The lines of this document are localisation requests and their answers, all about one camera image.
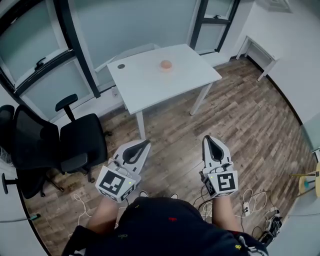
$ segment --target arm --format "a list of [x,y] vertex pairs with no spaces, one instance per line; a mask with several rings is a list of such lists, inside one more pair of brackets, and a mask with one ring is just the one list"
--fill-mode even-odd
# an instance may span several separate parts
[[115,229],[119,206],[118,203],[103,197],[86,228],[99,234],[106,235]]
[[212,223],[225,230],[241,232],[242,229],[232,210],[230,196],[212,199]]

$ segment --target chair wheel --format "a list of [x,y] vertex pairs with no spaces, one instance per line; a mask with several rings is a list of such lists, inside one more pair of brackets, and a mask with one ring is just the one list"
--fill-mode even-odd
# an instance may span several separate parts
[[104,136],[112,136],[112,135],[114,135],[114,133],[112,132],[112,131],[105,131],[104,133],[103,133],[103,135]]

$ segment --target wooden floor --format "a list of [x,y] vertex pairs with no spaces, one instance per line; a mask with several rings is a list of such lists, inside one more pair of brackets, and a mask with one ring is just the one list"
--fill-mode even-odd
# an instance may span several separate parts
[[[232,60],[216,70],[223,79],[211,88],[194,116],[190,116],[189,111],[199,89],[144,112],[151,151],[141,172],[143,182],[135,195],[140,190],[146,190],[152,197],[178,193],[180,199],[193,204],[201,195],[203,186],[199,175],[204,167],[201,142],[205,135],[211,135],[229,147],[238,170],[239,190],[231,197],[235,214],[241,215],[242,196],[250,188],[254,193],[272,191],[272,202],[285,217],[298,193],[298,179],[289,177],[289,174],[310,172],[316,167],[299,123],[266,78],[257,82],[261,72],[247,59]],[[114,132],[112,137],[106,138],[108,157],[121,144],[139,138],[136,119],[124,108],[107,114],[101,122],[104,130]],[[95,178],[101,166],[94,168]],[[52,175],[56,175],[55,181],[65,188],[65,192],[46,184],[46,197],[37,195],[25,203],[30,214],[42,215],[34,222],[35,227],[50,253],[56,256],[61,255],[68,235],[74,231],[78,216],[84,211],[74,194],[85,202],[89,215],[94,212],[101,196],[94,184],[88,183],[80,173],[63,176],[55,172]],[[130,202],[135,195],[129,196]],[[264,201],[263,196],[258,198],[256,210]],[[244,218],[244,230],[251,234],[255,226],[263,228],[264,214],[271,207],[268,200],[263,210]],[[85,225],[88,219],[82,216],[80,224]],[[255,236],[259,233],[258,229],[254,231]]]

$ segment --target white table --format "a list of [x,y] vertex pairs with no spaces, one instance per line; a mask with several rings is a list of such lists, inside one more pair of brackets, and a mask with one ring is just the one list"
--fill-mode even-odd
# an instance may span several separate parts
[[261,80],[262,77],[265,77],[269,71],[274,67],[274,65],[277,63],[277,61],[280,59],[280,49],[277,46],[277,44],[273,41],[271,38],[263,38],[261,36],[257,35],[247,35],[245,37],[245,40],[236,56],[236,59],[239,60],[241,53],[244,51],[246,47],[246,53],[245,57],[248,56],[248,51],[250,46],[254,44],[260,51],[262,51],[264,54],[266,54],[270,59],[271,62],[269,63],[268,66],[264,69],[263,73],[259,76],[257,79],[258,82]]
[[[170,72],[163,72],[160,63],[169,60]],[[190,115],[193,116],[212,83],[222,77],[201,56],[186,44],[180,44],[109,63],[108,68],[130,114],[135,114],[140,137],[146,138],[142,111],[152,105],[203,87]]]

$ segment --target chair seat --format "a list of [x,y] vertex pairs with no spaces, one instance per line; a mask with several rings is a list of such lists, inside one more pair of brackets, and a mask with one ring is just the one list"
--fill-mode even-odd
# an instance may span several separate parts
[[60,148],[62,161],[87,153],[89,164],[85,168],[103,163],[107,159],[107,146],[97,115],[85,115],[62,127]]

